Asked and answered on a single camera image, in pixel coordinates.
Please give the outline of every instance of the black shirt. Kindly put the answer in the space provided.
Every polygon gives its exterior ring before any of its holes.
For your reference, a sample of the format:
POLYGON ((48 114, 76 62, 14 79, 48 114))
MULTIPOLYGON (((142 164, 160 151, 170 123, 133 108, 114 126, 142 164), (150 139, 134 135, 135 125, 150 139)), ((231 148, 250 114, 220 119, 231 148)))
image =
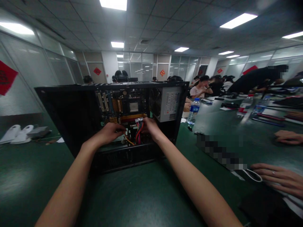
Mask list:
POLYGON ((240 77, 234 84, 228 89, 228 92, 237 92, 248 94, 254 87, 262 84, 266 79, 269 79, 266 85, 272 84, 275 80, 281 78, 278 70, 274 68, 260 68, 250 71, 246 75, 240 77))

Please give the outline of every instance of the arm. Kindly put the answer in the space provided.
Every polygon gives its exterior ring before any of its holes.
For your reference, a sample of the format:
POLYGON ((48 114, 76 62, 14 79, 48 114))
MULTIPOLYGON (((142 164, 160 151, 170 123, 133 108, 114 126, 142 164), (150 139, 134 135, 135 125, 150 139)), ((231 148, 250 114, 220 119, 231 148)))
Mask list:
POLYGON ((123 126, 108 123, 101 131, 83 143, 75 161, 39 217, 36 227, 74 226, 81 206, 87 176, 96 150, 123 135, 123 126))
POLYGON ((213 227, 242 226, 216 188, 169 141, 156 122, 153 119, 144 118, 144 123, 207 225, 213 227))

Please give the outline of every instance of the door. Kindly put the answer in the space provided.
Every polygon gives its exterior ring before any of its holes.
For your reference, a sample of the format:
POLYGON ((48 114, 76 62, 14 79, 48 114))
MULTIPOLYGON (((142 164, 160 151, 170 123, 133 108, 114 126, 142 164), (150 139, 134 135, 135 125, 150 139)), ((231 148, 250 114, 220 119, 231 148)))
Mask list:
POLYGON ((165 81, 168 77, 168 64, 158 64, 157 80, 165 81))
POLYGON ((89 73, 95 84, 107 84, 103 63, 87 63, 87 65, 88 65, 89 73), (94 72, 96 68, 101 71, 99 75, 97 74, 98 70, 97 73, 94 72))

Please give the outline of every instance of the white shirt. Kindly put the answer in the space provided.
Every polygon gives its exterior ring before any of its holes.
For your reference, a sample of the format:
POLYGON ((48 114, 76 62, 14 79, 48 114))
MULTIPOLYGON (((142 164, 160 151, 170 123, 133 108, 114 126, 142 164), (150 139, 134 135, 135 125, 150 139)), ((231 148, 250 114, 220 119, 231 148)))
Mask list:
MULTIPOLYGON (((196 96, 198 95, 199 93, 201 93, 203 90, 205 90, 206 87, 202 87, 201 89, 198 89, 197 86, 193 87, 191 90, 190 90, 190 95, 191 96, 196 96)), ((204 93, 200 95, 199 98, 204 98, 204 93)))
POLYGON ((227 91, 232 85, 233 85, 232 82, 226 81, 226 82, 223 84, 223 88, 225 89, 225 91, 227 91))

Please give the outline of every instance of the hand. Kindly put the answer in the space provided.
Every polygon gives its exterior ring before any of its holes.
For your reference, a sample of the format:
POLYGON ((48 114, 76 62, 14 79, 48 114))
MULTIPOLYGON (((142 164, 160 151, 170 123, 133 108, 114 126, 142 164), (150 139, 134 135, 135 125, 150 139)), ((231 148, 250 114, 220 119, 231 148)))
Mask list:
POLYGON ((190 110, 190 106, 191 106, 191 104, 186 102, 184 105, 184 108, 190 110))
POLYGON ((279 183, 266 183, 268 186, 303 199, 303 176, 278 166, 257 163, 250 166, 263 180, 279 183))
POLYGON ((126 128, 119 124, 107 123, 103 129, 93 135, 85 143, 89 144, 93 149, 97 149, 105 144, 108 144, 122 136, 126 128))
POLYGON ((276 132, 275 135, 278 137, 276 139, 277 142, 292 144, 292 145, 298 145, 303 143, 303 135, 297 134, 292 131, 280 130, 276 132))
POLYGON ((165 135, 163 134, 163 132, 159 129, 156 121, 152 118, 144 118, 144 132, 149 132, 151 134, 151 137, 154 141, 158 140, 161 137, 165 137, 165 135))

